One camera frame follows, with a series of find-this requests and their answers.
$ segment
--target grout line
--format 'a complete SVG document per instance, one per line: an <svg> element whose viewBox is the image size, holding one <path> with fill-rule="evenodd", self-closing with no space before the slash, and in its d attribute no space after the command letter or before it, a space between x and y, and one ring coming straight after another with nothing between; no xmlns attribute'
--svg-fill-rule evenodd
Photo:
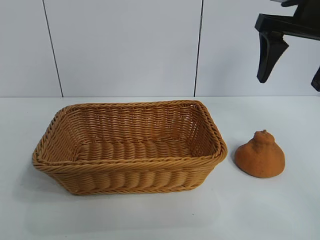
<svg viewBox="0 0 320 240"><path fill-rule="evenodd" d="M62 92L60 75L59 75L59 71L58 71L56 54L55 54L55 50L54 50L54 44L53 44L53 42L52 42L51 32L50 32L50 28L49 28L49 22L48 22L48 16L47 16L47 11L46 11L46 6L45 6L45 0L42 0L42 5L43 5L43 10L44 10L44 16L45 16L46 26L47 26L47 28L48 28L48 33L49 33L49 38L50 38L51 49L52 49L52 54L53 54L53 59L54 59L54 64L55 64L56 75L57 75L58 81L59 81L61 97L64 97L64 93Z"/></svg>
<svg viewBox="0 0 320 240"><path fill-rule="evenodd" d="M199 65L199 52L200 52L200 41L201 41L201 31L202 31L202 17L203 17L203 13L204 13L204 0L201 1L201 15L200 15L200 27L199 27L198 49L197 49L197 54L196 54L196 68L195 68L193 97L196 96L196 88L197 88L198 65Z"/></svg>

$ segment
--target rectangular basket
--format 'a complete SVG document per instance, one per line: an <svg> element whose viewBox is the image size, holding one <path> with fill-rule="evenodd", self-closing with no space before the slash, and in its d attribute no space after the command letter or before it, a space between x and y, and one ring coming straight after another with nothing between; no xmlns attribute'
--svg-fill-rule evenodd
<svg viewBox="0 0 320 240"><path fill-rule="evenodd" d="M85 103L56 113L33 165L70 193L191 190L227 155L199 101Z"/></svg>

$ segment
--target basket rim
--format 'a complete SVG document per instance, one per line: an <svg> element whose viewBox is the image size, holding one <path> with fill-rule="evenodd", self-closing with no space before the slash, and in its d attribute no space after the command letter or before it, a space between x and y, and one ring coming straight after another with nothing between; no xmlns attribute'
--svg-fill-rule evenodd
<svg viewBox="0 0 320 240"><path fill-rule="evenodd" d="M56 161L50 162L45 159L41 158L42 151L45 150L44 145L47 141L49 141L49 135L51 132L54 132L55 126L58 124L59 120L62 119L70 110L78 107L88 107L92 106L93 108L101 107L101 108L112 108L115 109L123 107L164 107L170 106L177 107L178 105L197 105L200 108L200 113L202 114L203 118L205 119L205 124L207 125L208 129L210 130L212 136L217 140L216 145L216 152L213 155L204 155L204 156L197 156L197 157L161 157L161 158L135 158L135 159L102 159L102 160L82 160L82 161ZM150 165L155 166L170 164L170 162L174 162L175 166L177 166L177 162L179 162L180 168L194 168L194 167L205 167L211 165L217 165L226 157L228 153L227 145L225 141L222 139L222 136L215 125L211 115L206 108L206 106L199 100L172 100L172 101L153 101L153 102L129 102L129 103L78 103L73 105L68 105L61 110L59 110L54 118L52 119L50 125L48 126L45 134L42 136L41 140L37 144L33 154L32 154L32 163L35 168L41 170L42 172L55 172L55 173L66 173L66 172L74 172L75 168L77 171L87 172L88 167L97 169L108 169L108 170L121 170L123 166L126 165L127 168L135 168L135 165L141 163L150 163Z"/></svg>

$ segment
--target white tabletop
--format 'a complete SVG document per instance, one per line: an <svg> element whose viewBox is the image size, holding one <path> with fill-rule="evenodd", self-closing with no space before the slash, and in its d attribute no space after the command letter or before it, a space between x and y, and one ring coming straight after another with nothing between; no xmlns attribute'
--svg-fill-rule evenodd
<svg viewBox="0 0 320 240"><path fill-rule="evenodd" d="M196 98L229 154L192 191L74 196L32 167L34 148L66 105L173 99L0 98L1 239L320 239L320 97ZM268 179L233 163L235 149L263 129L286 156L285 171Z"/></svg>

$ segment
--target woven basket wall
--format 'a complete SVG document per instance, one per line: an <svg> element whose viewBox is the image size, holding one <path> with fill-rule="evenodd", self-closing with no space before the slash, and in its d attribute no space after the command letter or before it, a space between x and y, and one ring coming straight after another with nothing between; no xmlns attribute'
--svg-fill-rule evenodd
<svg viewBox="0 0 320 240"><path fill-rule="evenodd" d="M227 155L199 101L85 103L55 115L33 165L77 195L191 190Z"/></svg>

